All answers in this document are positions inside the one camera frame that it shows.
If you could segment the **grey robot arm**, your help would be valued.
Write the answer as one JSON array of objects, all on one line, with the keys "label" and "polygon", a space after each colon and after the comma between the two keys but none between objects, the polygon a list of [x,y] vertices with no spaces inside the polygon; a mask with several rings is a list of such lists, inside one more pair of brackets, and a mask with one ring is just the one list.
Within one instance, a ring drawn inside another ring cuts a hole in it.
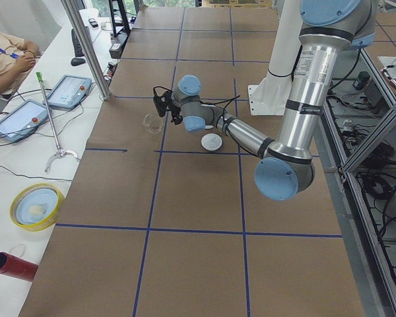
[{"label": "grey robot arm", "polygon": [[377,1],[301,1],[302,50],[285,104],[276,139],[252,128],[224,108],[205,104],[201,82],[185,75],[177,86],[154,96],[160,117],[170,112],[175,124],[189,132],[213,126],[252,155],[260,158],[254,172],[258,190],[269,199],[283,201],[308,188],[314,180],[310,143],[337,56],[344,50],[361,49],[374,39]]}]

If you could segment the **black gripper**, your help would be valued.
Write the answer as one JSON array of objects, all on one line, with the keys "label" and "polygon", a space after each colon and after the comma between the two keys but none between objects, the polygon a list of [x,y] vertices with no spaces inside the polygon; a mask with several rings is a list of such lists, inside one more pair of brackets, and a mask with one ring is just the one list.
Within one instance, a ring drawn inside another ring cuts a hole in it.
[{"label": "black gripper", "polygon": [[163,94],[163,101],[166,106],[166,111],[172,116],[171,122],[175,125],[180,125],[183,121],[183,116],[181,115],[181,108],[174,99],[173,94],[171,92],[165,92]]}]

